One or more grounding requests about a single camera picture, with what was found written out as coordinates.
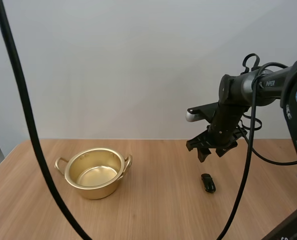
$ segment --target black cable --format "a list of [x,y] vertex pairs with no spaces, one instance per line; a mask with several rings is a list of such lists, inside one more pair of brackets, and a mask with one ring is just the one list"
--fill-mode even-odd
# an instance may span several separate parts
[[69,209],[65,205],[64,201],[62,200],[57,188],[55,187],[55,184],[52,180],[50,171],[48,169],[48,165],[45,161],[42,148],[39,141],[38,132],[35,126],[33,112],[31,108],[29,93],[27,89],[27,85],[25,82],[23,70],[21,67],[21,62],[19,59],[19,55],[14,43],[14,39],[12,36],[11,28],[9,25],[9,21],[5,12],[5,8],[3,5],[2,0],[0,0],[0,30],[3,35],[3,39],[5,42],[5,46],[7,49],[8,57],[10,60],[10,63],[13,68],[15,80],[17,83],[17,88],[19,92],[19,96],[22,102],[23,111],[26,119],[26,124],[29,132],[29,136],[32,142],[32,146],[35,152],[36,159],[38,161],[39,167],[43,173],[43,177],[45,179],[45,182],[47,184],[47,187],[52,194],[57,206],[62,211],[63,215],[66,217],[67,221],[71,226],[74,228],[74,230],[78,233],[78,235],[84,239],[84,240],[92,240],[87,233],[81,228],[79,223],[74,219],[73,215],[70,213]]
[[[246,118],[246,119],[251,119],[251,116],[245,115],[244,113],[243,113],[243,117]],[[242,127],[243,127],[244,129],[246,129],[246,130],[250,130],[250,128],[249,128],[248,126],[245,126],[245,125],[243,124],[242,119],[240,119],[239,121],[242,123]],[[255,122],[258,123],[259,126],[258,126],[258,127],[255,127],[255,128],[254,128],[254,131],[260,130],[260,129],[262,128],[262,125],[263,125],[263,124],[262,124],[262,121],[259,120],[258,118],[255,118]]]
[[255,116],[256,116],[256,92],[257,92],[257,83],[258,83],[258,78],[262,75],[262,72],[265,70],[265,68],[270,67],[270,66],[276,66],[280,67],[282,69],[287,68],[287,66],[278,63],[278,62],[269,62],[264,64],[258,69],[258,72],[255,75],[255,78],[252,82],[252,109],[251,109],[251,119],[250,119],[250,131],[249,131],[249,140],[248,140],[248,145],[247,145],[247,153],[246,153],[246,161],[245,161],[245,167],[244,167],[244,172],[242,176],[242,180],[238,189],[238,193],[232,208],[232,211],[229,215],[229,218],[225,224],[225,227],[223,231],[220,233],[220,235],[217,237],[216,240],[221,240],[229,230],[234,216],[238,210],[242,195],[243,195],[243,190],[245,188],[245,185],[247,183],[248,179],[248,174],[250,170],[250,165],[251,165],[251,158],[252,158],[252,150],[253,150],[253,140],[254,140],[254,132],[255,132]]
[[[249,144],[249,139],[246,136],[246,134],[244,133],[244,131],[241,129],[241,127],[239,125],[237,125],[238,130],[240,131],[240,133],[243,135],[243,137],[245,138],[245,141],[247,144]],[[297,161],[290,161],[290,162],[278,162],[278,161],[272,161],[269,160],[265,157],[263,157],[261,154],[259,154],[254,148],[252,149],[253,153],[258,156],[260,159],[262,159],[263,161],[269,163],[269,164],[273,164],[273,165],[278,165],[278,166],[291,166],[291,165],[296,165]]]

